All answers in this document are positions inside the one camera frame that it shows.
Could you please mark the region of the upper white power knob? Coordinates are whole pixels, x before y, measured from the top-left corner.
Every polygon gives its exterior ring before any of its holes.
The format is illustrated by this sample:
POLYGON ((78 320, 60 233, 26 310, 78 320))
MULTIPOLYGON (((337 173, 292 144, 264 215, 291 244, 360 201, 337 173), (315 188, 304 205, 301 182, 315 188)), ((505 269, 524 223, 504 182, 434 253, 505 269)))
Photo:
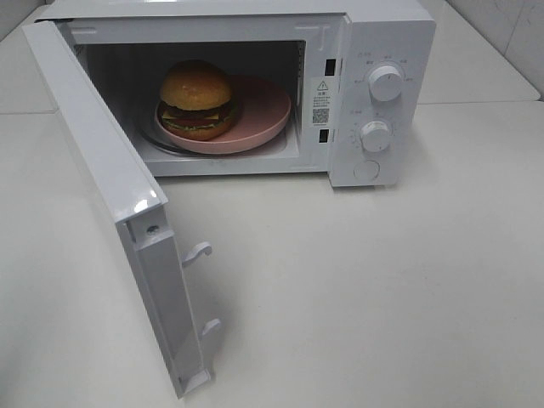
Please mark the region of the upper white power knob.
POLYGON ((401 94, 403 80, 403 75, 395 65, 380 65, 368 75, 370 94, 379 102, 394 100, 401 94))

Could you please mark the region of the white microwave door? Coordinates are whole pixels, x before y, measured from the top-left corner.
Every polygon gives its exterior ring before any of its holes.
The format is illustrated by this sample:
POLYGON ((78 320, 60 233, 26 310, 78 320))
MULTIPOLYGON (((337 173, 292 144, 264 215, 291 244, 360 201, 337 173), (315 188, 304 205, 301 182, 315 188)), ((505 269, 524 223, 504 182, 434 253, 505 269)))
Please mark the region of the white microwave door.
POLYGON ((175 393, 183 397, 211 380, 206 342, 218 319, 196 324, 184 267, 207 242, 179 254, 167 220, 168 202, 139 153, 52 21, 24 26, 37 68, 65 126, 68 144, 116 227, 175 393))

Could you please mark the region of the round white door button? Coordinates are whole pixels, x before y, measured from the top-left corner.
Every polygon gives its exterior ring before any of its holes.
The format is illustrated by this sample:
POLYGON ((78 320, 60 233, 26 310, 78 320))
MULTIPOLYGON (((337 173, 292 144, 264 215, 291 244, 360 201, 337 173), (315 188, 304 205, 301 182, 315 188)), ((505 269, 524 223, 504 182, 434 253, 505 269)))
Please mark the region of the round white door button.
POLYGON ((361 182, 370 183, 380 173, 380 165, 373 160, 363 160, 354 166, 354 176, 361 182))

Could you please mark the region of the pink round plate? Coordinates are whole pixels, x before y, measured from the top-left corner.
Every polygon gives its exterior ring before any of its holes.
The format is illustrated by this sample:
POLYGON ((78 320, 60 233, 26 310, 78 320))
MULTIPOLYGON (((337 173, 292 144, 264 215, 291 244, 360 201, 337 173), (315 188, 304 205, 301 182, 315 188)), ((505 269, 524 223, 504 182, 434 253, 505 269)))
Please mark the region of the pink round plate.
POLYGON ((230 80, 237 112, 228 131, 205 141, 191 140, 171 133, 155 118, 156 132, 176 147, 205 155, 235 154, 268 143, 289 120, 292 108, 289 95, 275 83, 257 76, 234 75, 230 80))

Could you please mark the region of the white timer knob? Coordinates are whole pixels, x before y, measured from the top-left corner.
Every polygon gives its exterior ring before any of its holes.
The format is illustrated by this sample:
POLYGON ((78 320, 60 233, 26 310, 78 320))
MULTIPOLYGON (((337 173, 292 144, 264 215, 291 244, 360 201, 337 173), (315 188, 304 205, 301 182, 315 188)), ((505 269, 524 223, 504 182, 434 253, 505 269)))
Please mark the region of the white timer knob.
POLYGON ((384 121, 368 122, 360 130, 360 140, 363 148, 372 153, 387 149, 392 139, 392 127, 384 121))

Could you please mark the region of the white microwave oven body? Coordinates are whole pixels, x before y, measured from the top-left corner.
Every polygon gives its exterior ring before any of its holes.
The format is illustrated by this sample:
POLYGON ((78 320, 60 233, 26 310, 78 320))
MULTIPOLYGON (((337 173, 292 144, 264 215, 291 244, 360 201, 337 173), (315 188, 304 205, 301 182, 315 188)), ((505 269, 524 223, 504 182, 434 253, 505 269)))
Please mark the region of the white microwave oven body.
POLYGON ((326 173, 335 187, 393 184, 422 86, 435 24, 415 1, 57 1, 34 23, 52 21, 157 177, 326 173), (154 120, 167 69, 200 59, 268 79, 289 95, 288 123, 271 144, 228 155, 174 156, 144 140, 136 121, 154 120), (369 73, 395 65, 401 94, 374 99, 369 73), (384 121, 390 146, 372 153, 361 128, 384 121), (354 176, 380 165, 370 183, 354 176))

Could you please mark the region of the toy hamburger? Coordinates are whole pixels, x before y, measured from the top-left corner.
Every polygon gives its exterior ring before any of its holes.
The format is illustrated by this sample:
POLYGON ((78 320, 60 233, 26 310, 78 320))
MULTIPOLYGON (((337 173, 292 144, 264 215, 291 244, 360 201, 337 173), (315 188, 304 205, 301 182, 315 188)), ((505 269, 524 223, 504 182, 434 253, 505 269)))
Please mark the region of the toy hamburger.
POLYGON ((230 77, 203 60, 178 62, 162 81, 157 119, 185 139, 206 141, 226 133, 237 119, 230 77))

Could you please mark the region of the glass microwave turntable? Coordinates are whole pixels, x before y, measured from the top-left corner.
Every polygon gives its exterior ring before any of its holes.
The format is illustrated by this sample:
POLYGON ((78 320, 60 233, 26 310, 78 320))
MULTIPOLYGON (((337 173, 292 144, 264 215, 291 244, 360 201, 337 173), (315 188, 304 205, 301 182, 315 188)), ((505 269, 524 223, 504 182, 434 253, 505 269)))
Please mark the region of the glass microwave turntable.
POLYGON ((158 150, 174 156, 197 156, 197 153, 174 144, 154 120, 136 121, 134 126, 139 135, 158 150))

